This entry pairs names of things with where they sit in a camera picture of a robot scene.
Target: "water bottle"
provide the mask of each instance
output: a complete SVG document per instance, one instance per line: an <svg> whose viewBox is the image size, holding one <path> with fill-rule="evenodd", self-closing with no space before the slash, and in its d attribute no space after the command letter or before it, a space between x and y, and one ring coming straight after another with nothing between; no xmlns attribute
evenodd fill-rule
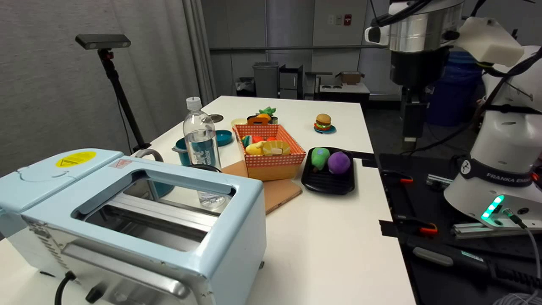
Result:
<svg viewBox="0 0 542 305"><path fill-rule="evenodd" d="M189 111L182 121L182 131L189 162L196 167L220 169L213 120L201 109L198 96L186 97L186 108ZM223 208L226 201L226 196L208 191L198 191L198 196L199 203L211 209Z"/></svg>

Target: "toaster label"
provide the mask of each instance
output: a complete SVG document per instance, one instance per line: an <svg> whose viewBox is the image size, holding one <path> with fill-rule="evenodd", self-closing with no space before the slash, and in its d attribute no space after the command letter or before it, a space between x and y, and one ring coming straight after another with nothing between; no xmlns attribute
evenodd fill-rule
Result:
<svg viewBox="0 0 542 305"><path fill-rule="evenodd" d="M79 165L96 157L94 150L77 150L72 153L64 155L62 158L55 160L57 167L71 167Z"/></svg>

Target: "plate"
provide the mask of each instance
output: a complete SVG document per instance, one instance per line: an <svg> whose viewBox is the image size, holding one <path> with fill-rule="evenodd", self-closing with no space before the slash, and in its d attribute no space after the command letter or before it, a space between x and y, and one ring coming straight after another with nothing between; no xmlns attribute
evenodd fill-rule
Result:
<svg viewBox="0 0 542 305"><path fill-rule="evenodd" d="M321 130L321 128L315 128L315 131L318 131L318 133L335 133L337 131L337 128L335 128L335 125L330 125L328 128L325 128L325 130Z"/></svg>
<svg viewBox="0 0 542 305"><path fill-rule="evenodd" d="M326 169L326 164L321 170L315 170L315 167L309 162L309 155L311 150L315 147L311 147L306 153L304 158L304 167L303 167L303 175L301 175L301 182L304 184L304 187L311 189L311 191L318 191L318 192L333 192L333 194L343 194L348 192L355 187L354 184L354 158L347 150L337 148L337 147L326 147L328 152L335 152L335 150L342 150L350 157L350 169L343 174L331 174Z"/></svg>
<svg viewBox="0 0 542 305"><path fill-rule="evenodd" d="M225 130L225 128L216 130L216 143L218 143L218 147L226 145L230 142L233 142L233 135L232 135L230 130Z"/></svg>

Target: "cutting board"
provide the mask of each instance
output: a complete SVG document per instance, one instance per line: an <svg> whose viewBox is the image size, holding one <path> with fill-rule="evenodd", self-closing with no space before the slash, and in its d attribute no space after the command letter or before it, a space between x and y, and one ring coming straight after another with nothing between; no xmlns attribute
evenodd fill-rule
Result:
<svg viewBox="0 0 542 305"><path fill-rule="evenodd" d="M235 174L235 175L247 175L247 165L243 160L233 162L226 167L221 167L221 172ZM279 208L281 204L287 203L294 196L301 192L301 186L293 182L291 179L274 179L264 181L264 203L265 213Z"/></svg>

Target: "orange box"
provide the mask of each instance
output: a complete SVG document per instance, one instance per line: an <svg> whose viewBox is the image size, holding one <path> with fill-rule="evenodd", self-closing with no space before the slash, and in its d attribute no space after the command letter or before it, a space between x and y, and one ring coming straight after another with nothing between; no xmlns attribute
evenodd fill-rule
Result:
<svg viewBox="0 0 542 305"><path fill-rule="evenodd" d="M242 148L243 160L247 164L247 174L255 179L286 179L299 174L299 165L304 158L301 145L286 131L282 125L233 125L237 142ZM262 135L284 140L291 153L287 155L250 155L243 150L243 135Z"/></svg>

